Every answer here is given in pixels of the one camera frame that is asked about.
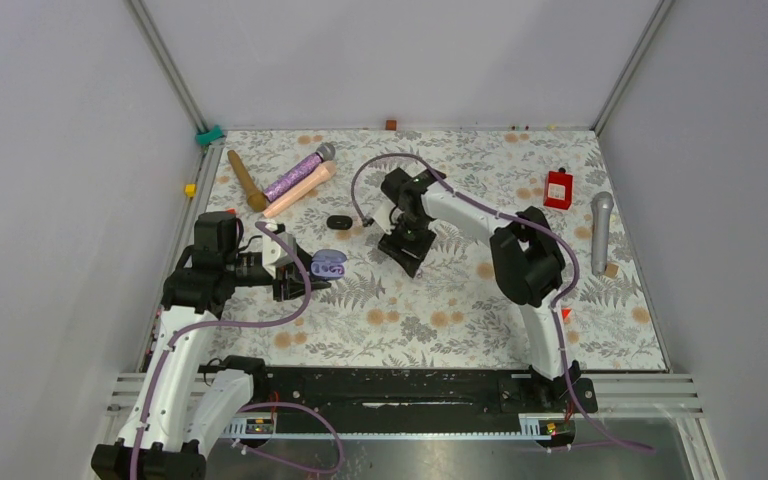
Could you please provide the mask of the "purple earbud case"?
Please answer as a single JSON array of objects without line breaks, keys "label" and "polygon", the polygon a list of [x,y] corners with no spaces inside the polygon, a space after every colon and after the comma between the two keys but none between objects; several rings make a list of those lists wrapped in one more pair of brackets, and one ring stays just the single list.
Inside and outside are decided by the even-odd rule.
[{"label": "purple earbud case", "polygon": [[311,258],[310,272],[324,280],[337,280],[345,276],[347,256],[338,250],[321,249]]}]

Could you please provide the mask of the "black earbud charging case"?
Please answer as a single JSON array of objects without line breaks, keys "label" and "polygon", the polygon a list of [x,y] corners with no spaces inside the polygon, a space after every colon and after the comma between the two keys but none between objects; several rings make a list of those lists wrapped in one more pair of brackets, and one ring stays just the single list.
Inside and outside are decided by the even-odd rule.
[{"label": "black earbud charging case", "polygon": [[347,231],[353,226],[353,220],[347,215],[330,215],[326,219],[326,226],[332,230]]}]

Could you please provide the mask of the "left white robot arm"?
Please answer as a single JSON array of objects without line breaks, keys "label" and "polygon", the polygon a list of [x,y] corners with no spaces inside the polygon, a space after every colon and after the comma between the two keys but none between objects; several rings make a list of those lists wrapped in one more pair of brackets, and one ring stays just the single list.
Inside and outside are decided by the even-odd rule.
[{"label": "left white robot arm", "polygon": [[[100,479],[203,479],[223,430],[244,408],[269,401],[260,359],[221,365],[196,409],[188,409],[201,352],[216,328],[266,329],[288,324],[308,308],[314,291],[310,255],[275,221],[258,221],[262,247],[242,250],[241,220],[227,211],[200,215],[194,242],[163,285],[157,344],[135,405],[112,444],[95,447],[90,465]],[[301,299],[271,321],[225,321],[239,288],[270,285],[276,301]]]}]

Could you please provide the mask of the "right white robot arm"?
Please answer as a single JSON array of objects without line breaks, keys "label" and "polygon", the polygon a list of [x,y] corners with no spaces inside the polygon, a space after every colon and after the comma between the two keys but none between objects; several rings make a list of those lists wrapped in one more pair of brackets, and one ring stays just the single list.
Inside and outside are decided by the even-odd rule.
[{"label": "right white robot arm", "polygon": [[562,343],[554,298],[566,262],[545,215],[530,207],[503,220],[489,207],[447,191],[442,179],[433,169],[410,176],[397,168],[385,176],[381,190],[399,214],[391,216],[387,207],[374,214],[374,222],[384,231],[379,250],[415,277],[436,238],[430,228],[435,220],[486,245],[495,282],[523,319],[535,402],[549,412],[561,410],[573,398],[580,368],[569,361]]}]

